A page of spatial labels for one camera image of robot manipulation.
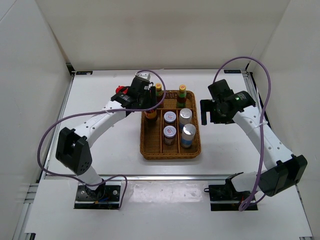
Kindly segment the yellow cap sauce bottle front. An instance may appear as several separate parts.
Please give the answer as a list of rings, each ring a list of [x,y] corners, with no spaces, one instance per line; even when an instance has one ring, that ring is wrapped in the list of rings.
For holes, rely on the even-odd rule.
[[[162,89],[162,84],[161,83],[156,83],[155,84],[155,90],[156,90],[156,93],[155,93],[155,95],[156,95],[156,103],[158,104],[162,100],[162,98],[164,96],[164,91]]]

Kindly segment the yellow cap sauce bottle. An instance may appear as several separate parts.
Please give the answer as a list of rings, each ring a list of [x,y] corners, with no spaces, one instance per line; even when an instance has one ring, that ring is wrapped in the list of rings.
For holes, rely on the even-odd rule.
[[[161,83],[156,83],[155,84],[155,90],[156,90],[156,93],[155,93],[155,95],[156,95],[156,103],[158,104],[162,100],[162,98],[164,96],[164,91],[162,89],[162,84]]]
[[[186,88],[187,87],[184,84],[181,84],[179,86],[179,90],[178,90],[177,98],[176,98],[176,107],[178,109],[183,109],[186,106],[186,101],[187,101]]]

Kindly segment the red lid jar front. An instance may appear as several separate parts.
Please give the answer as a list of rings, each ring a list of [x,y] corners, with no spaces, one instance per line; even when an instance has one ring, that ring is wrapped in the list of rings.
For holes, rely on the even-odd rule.
[[[150,124],[155,123],[157,121],[157,119],[158,119],[157,110],[156,109],[152,109],[150,111],[145,111],[144,112],[144,118]]]

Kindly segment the red lid jar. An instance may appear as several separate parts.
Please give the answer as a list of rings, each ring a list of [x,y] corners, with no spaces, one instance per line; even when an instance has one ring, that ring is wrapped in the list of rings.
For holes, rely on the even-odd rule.
[[[150,124],[155,123],[157,121],[157,119],[158,119],[157,110],[156,109],[152,109],[150,111],[145,111],[144,112],[144,118]]]
[[[116,90],[115,93],[117,94],[118,92],[122,92],[125,89],[125,86],[119,85]]]

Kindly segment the silver lid bead jar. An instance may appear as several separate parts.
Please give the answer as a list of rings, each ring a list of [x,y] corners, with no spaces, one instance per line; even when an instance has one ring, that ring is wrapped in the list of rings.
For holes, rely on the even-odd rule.
[[[179,131],[183,131],[183,127],[186,124],[190,124],[192,120],[192,110],[189,108],[182,108],[179,112],[179,117],[178,117],[178,126],[179,126]]]
[[[180,144],[183,148],[189,148],[191,147],[193,140],[195,138],[197,129],[196,127],[191,124],[185,124],[182,128],[181,132],[181,139],[180,139]]]

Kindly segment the silver lid bead jar front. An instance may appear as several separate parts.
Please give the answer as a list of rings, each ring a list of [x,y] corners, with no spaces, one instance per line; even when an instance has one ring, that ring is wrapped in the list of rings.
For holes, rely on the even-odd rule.
[[[183,148],[189,148],[191,147],[193,140],[195,138],[197,129],[196,127],[191,124],[185,124],[182,128],[181,132],[181,139],[180,139],[180,144]]]

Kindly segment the white lid dark jar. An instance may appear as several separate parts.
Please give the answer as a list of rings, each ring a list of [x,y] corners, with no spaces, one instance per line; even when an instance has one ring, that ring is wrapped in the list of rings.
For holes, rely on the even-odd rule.
[[[165,126],[175,126],[177,116],[173,111],[166,111],[163,115],[163,121]]]
[[[176,139],[177,130],[172,125],[167,125],[163,129],[163,140],[166,145],[173,145]]]

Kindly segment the white lid dark jar front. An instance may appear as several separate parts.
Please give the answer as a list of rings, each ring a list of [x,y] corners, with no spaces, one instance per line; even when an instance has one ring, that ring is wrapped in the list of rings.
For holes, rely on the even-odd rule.
[[[167,125],[163,129],[163,140],[166,145],[173,145],[176,139],[177,130],[172,125]]]

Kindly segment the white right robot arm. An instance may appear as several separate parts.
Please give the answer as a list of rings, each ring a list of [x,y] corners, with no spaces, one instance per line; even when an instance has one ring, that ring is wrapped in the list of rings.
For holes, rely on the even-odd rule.
[[[237,124],[259,152],[265,166],[260,174],[236,173],[228,177],[224,185],[227,198],[236,200],[243,192],[253,191],[272,197],[300,182],[308,164],[306,158],[294,155],[268,124],[260,120],[260,111],[246,91],[235,94],[229,91],[215,100],[203,99],[200,111],[202,125],[207,124],[207,113],[214,124]]]

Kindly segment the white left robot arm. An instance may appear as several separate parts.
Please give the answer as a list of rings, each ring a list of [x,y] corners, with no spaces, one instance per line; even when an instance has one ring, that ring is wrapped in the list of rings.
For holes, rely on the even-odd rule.
[[[78,179],[89,185],[85,190],[93,200],[105,197],[105,184],[92,167],[91,147],[132,110],[149,109],[156,105],[156,94],[150,90],[150,84],[148,73],[137,74],[130,86],[122,87],[111,97],[102,113],[93,115],[77,127],[65,127],[59,132],[55,157]]]

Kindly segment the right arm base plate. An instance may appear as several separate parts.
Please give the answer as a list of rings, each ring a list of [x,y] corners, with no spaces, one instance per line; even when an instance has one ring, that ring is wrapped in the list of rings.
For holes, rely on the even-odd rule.
[[[209,194],[212,212],[238,211],[240,204],[250,196],[250,191],[232,192],[225,184],[211,184],[203,190]]]

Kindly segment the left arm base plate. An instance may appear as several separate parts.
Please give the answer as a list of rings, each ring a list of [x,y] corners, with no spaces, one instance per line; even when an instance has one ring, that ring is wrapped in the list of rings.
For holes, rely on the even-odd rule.
[[[84,185],[78,185],[74,209],[78,210],[118,210],[121,203],[120,181],[112,181],[92,190]]]

